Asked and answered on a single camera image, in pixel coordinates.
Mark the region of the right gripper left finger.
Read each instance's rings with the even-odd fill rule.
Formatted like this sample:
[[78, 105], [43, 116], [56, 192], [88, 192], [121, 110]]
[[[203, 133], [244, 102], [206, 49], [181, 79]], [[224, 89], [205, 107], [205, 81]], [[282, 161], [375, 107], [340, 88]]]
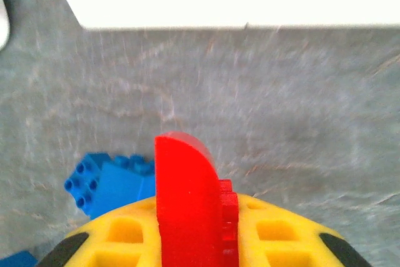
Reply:
[[156, 199], [114, 209], [66, 235], [38, 266], [161, 266]]

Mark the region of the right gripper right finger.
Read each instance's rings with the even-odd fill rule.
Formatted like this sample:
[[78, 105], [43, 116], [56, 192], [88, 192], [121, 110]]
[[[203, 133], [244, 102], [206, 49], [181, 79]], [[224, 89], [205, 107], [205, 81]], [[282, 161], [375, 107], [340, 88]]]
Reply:
[[238, 194], [240, 266], [371, 266], [338, 232]]

